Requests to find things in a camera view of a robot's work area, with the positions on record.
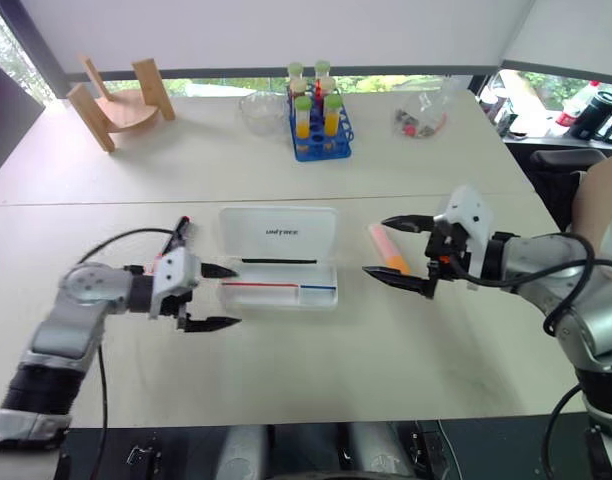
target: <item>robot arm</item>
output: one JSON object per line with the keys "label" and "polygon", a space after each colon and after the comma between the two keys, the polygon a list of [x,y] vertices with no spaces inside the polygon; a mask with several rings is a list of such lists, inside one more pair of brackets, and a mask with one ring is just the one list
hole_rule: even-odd
{"label": "robot arm", "polygon": [[66,274],[53,309],[22,354],[0,408],[0,478],[12,478],[7,476],[11,472],[15,478],[24,477],[22,464],[29,469],[24,478],[54,478],[59,446],[71,422],[70,408],[102,341],[107,315],[174,315],[184,331],[213,331],[239,321],[190,320],[185,305],[200,275],[224,277],[235,272],[201,264],[179,246],[160,259],[154,276],[144,275],[141,267],[115,269],[99,263],[82,263]]}
{"label": "robot arm", "polygon": [[[576,287],[583,275],[579,265],[587,256],[577,239],[558,234],[522,238],[497,232],[491,238],[492,213],[469,187],[458,188],[435,217],[405,215],[382,223],[408,232],[430,232],[425,252],[429,278],[383,267],[364,270],[390,286],[427,298],[433,298],[439,280],[470,276],[520,295],[549,315]],[[567,262],[578,266],[529,282],[516,281]],[[585,288],[555,320],[552,334],[575,368],[592,420],[587,440],[591,463],[599,472],[596,478],[612,478],[612,467],[606,465],[607,461],[612,465],[612,279],[595,268]],[[608,470],[610,477],[600,476]]]}

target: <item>red object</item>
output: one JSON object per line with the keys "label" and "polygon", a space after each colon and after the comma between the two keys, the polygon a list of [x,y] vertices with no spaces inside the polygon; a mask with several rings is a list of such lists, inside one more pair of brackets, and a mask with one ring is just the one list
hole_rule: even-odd
{"label": "red object", "polygon": [[445,113],[442,115],[442,119],[439,121],[437,126],[435,127],[435,133],[439,132],[439,129],[446,125],[446,120],[448,119],[448,115]]}
{"label": "red object", "polygon": [[292,287],[297,288],[296,283],[247,283],[247,282],[222,282],[222,285],[230,287]]}
{"label": "red object", "polygon": [[559,117],[557,117],[557,120],[555,120],[555,123],[561,125],[562,127],[570,127],[573,123],[575,123],[575,120],[577,120],[577,117],[573,117],[568,115],[566,112],[562,112],[559,114]]}
{"label": "red object", "polygon": [[414,137],[417,134],[417,129],[413,125],[405,125],[404,134],[409,137]]}
{"label": "red object", "polygon": [[315,82],[315,105],[320,115],[324,115],[324,99],[322,98],[322,87],[319,80]]}

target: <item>green cap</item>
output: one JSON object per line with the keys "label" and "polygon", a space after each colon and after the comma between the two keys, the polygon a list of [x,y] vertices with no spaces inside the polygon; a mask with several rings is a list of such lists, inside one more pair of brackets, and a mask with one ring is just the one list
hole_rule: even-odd
{"label": "green cap", "polygon": [[295,109],[296,110],[310,110],[310,107],[313,102],[310,101],[310,98],[307,96],[297,97],[295,99]]}
{"label": "green cap", "polygon": [[330,62],[326,60],[317,60],[315,63],[315,71],[316,72],[329,72],[330,71]]}
{"label": "green cap", "polygon": [[304,72],[304,66],[299,62],[293,62],[288,65],[288,73],[290,75],[301,75]]}
{"label": "green cap", "polygon": [[324,108],[341,108],[342,96],[336,93],[331,93],[324,97]]}

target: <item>black chair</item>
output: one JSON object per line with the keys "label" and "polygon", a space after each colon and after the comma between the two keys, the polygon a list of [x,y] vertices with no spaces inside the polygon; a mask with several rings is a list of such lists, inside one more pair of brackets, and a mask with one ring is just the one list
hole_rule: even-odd
{"label": "black chair", "polygon": [[531,171],[551,173],[572,173],[586,171],[606,156],[594,148],[571,150],[537,150],[529,159]]}
{"label": "black chair", "polygon": [[572,204],[581,180],[580,171],[605,160],[593,148],[537,150],[529,158],[526,176],[561,231],[572,220]]}

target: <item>test tube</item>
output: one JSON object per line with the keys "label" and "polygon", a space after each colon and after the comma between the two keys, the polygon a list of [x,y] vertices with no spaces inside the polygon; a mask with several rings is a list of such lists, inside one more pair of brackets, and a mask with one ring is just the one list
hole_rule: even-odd
{"label": "test tube", "polygon": [[330,62],[326,60],[317,60],[315,63],[315,98],[320,95],[320,80],[328,77],[330,73]]}
{"label": "test tube", "polygon": [[302,78],[304,73],[304,66],[299,62],[293,62],[288,65],[288,77],[289,81],[297,80]]}
{"label": "test tube", "polygon": [[[312,102],[307,96],[295,99],[295,136],[301,140],[310,137],[310,108]],[[296,145],[300,152],[308,151],[308,145]]]}
{"label": "test tube", "polygon": [[326,60],[318,60],[315,63],[315,80],[323,77],[328,77],[330,73],[330,62]]}
{"label": "test tube", "polygon": [[293,105],[292,113],[295,114],[295,100],[298,97],[303,97],[306,95],[306,90],[308,89],[308,82],[305,78],[296,78],[290,82],[290,96],[291,103]]}
{"label": "test tube", "polygon": [[342,111],[342,97],[331,93],[324,98],[324,134],[334,137],[339,130],[339,114]]}
{"label": "test tube", "polygon": [[319,97],[317,98],[317,106],[319,107],[320,115],[324,115],[324,98],[335,91],[337,82],[333,77],[322,77],[319,80]]}

